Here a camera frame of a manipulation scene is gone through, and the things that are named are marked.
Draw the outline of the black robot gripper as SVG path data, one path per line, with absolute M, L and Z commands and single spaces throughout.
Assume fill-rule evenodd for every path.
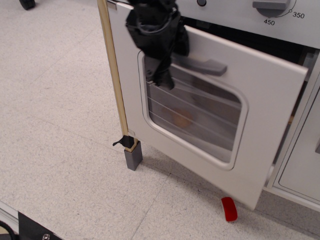
M 175 0 L 130 0 L 125 26 L 144 52 L 146 82 L 172 90 L 171 54 L 187 56 L 189 38 Z

